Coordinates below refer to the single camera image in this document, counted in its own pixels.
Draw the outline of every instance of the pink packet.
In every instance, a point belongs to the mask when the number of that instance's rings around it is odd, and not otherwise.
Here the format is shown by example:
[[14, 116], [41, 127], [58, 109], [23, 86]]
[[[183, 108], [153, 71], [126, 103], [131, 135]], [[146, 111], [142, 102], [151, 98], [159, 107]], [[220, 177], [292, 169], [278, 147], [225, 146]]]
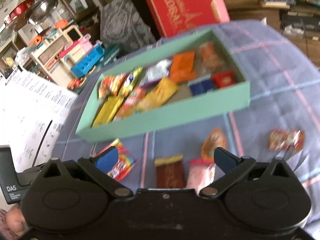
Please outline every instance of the pink packet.
[[214, 180], [214, 162], [203, 159], [194, 159], [189, 162], [189, 176], [186, 188], [194, 188], [199, 194], [200, 190], [207, 187]]

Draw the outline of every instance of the black electronic device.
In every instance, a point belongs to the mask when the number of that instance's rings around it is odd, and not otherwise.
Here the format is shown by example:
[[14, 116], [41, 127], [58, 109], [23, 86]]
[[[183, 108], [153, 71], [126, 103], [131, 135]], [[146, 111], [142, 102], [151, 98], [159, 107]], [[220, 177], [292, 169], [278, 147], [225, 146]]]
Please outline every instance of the black electronic device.
[[[17, 188], [24, 174], [3, 170], [3, 155], [10, 149], [0, 149], [2, 190], [8, 172]], [[34, 171], [31, 184], [24, 179], [20, 206], [30, 228], [20, 240], [313, 239], [300, 228], [311, 212], [310, 198], [280, 158], [259, 163], [217, 148], [214, 160], [225, 175], [199, 196], [193, 189], [134, 194], [97, 169], [97, 160], [53, 158]]]

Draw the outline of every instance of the black cable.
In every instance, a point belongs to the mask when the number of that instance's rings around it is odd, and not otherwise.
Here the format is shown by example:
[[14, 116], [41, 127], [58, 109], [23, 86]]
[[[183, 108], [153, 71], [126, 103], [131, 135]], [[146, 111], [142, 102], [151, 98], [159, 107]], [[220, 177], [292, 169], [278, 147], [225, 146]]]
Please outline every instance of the black cable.
[[38, 147], [38, 150], [37, 150], [37, 153], [36, 153], [35, 159], [33, 160], [32, 167], [34, 167], [34, 166], [35, 166], [35, 164], [36, 164], [36, 160], [37, 160], [37, 157], [38, 157], [38, 154], [39, 154], [39, 151], [40, 151], [41, 145], [42, 145], [42, 143], [43, 143], [43, 141], [44, 141], [44, 138], [45, 138], [45, 136], [46, 136], [46, 134], [47, 134], [47, 132], [48, 132], [48, 130], [49, 130], [49, 128], [50, 128], [50, 125], [52, 124], [52, 121], [53, 121], [53, 120], [51, 120], [51, 121], [50, 121], [50, 123], [49, 123], [49, 125], [48, 125], [47, 129], [46, 129], [46, 130], [45, 130], [45, 132], [44, 132], [44, 135], [43, 135], [43, 137], [42, 137], [42, 139], [41, 139], [41, 142], [40, 142], [40, 145], [39, 145], [39, 147]]

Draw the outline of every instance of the gray patterned fabric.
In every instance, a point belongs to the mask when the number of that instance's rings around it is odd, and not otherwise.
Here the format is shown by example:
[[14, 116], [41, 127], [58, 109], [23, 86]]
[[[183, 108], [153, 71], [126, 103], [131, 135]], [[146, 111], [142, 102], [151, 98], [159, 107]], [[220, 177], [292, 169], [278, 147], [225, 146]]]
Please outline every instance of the gray patterned fabric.
[[141, 19], [131, 0], [113, 0], [101, 11], [101, 40], [104, 45], [122, 44], [130, 53], [156, 42], [150, 27]]
[[[312, 200], [312, 212], [305, 229], [320, 239], [320, 74], [290, 41], [258, 21], [237, 21], [204, 26], [174, 38], [159, 40], [152, 46], [120, 58], [114, 65], [171, 39], [205, 28], [216, 33], [250, 80], [250, 106], [199, 122], [121, 139], [138, 161], [121, 183], [133, 190], [155, 187], [153, 160], [175, 154], [183, 154], [187, 175], [188, 161], [200, 156], [202, 143], [218, 127], [228, 137], [227, 150], [235, 155], [249, 155], [261, 162], [269, 162], [275, 156], [285, 158]], [[86, 143], [75, 135], [85, 104], [100, 74], [91, 76], [79, 95], [57, 140], [53, 156], [64, 161], [77, 160], [89, 157], [109, 143]], [[275, 128], [305, 130], [302, 152], [290, 155], [268, 151], [269, 131]], [[222, 175], [222, 171], [217, 169], [215, 179]]]

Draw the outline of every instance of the white paper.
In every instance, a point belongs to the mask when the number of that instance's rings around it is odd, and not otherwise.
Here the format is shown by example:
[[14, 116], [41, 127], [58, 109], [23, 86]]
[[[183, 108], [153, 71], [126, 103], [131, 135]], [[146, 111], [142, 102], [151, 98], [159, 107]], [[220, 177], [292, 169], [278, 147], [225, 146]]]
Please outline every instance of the white paper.
[[4, 106], [9, 123], [3, 125], [8, 130], [17, 172], [32, 167], [35, 158], [35, 165], [50, 159], [76, 98], [77, 94], [28, 71], [10, 75], [5, 86]]

